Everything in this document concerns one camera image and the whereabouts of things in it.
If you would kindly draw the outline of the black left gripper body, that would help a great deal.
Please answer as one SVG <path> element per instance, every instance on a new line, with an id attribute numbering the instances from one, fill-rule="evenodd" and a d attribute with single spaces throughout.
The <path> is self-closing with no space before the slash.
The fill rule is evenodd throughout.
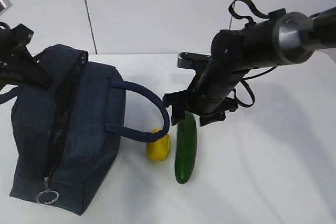
<path id="1" fill-rule="evenodd" d="M 1 74 L 13 74 L 10 69 L 12 53 L 26 47 L 33 34 L 34 32 L 23 24 L 10 28 L 8 24 L 1 23 Z"/>

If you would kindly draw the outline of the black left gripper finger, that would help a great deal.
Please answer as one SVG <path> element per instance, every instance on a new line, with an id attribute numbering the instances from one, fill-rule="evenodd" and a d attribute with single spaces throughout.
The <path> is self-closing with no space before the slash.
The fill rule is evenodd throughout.
<path id="1" fill-rule="evenodd" d="M 12 53 L 10 71 L 23 81 L 41 88 L 50 88 L 52 85 L 52 76 L 38 64 L 26 47 Z"/>

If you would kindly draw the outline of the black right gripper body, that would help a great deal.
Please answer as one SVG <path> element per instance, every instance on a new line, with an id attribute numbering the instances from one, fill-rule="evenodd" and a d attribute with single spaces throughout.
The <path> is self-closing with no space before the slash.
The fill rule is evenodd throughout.
<path id="1" fill-rule="evenodd" d="M 165 107 L 172 107 L 171 124 L 173 126 L 186 118 L 185 112 L 198 115 L 200 126 L 206 126 L 224 121 L 226 111 L 234 112 L 238 109 L 238 103 L 232 98 L 211 102 L 208 98 L 193 96 L 187 90 L 166 93 L 163 96 L 163 103 Z"/>

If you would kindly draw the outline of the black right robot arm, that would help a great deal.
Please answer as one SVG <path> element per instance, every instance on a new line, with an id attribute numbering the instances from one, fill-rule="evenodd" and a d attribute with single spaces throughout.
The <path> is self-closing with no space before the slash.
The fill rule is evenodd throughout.
<path id="1" fill-rule="evenodd" d="M 226 111 L 242 105 L 229 94 L 251 70 L 301 64 L 315 51 L 334 47 L 334 8 L 310 17 L 279 9 L 242 30 L 221 30 L 210 55 L 180 53 L 178 67 L 194 70 L 195 76 L 186 90 L 165 94 L 163 102 L 172 108 L 172 124 L 185 112 L 198 115 L 202 126 L 223 121 Z"/>

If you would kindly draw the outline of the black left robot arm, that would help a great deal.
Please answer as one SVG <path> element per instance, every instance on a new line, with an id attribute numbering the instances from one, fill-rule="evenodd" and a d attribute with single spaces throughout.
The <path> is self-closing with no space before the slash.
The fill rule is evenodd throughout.
<path id="1" fill-rule="evenodd" d="M 53 78 L 27 49 L 34 32 L 23 24 L 10 28 L 1 22 L 1 88 L 25 82 L 50 88 Z"/>

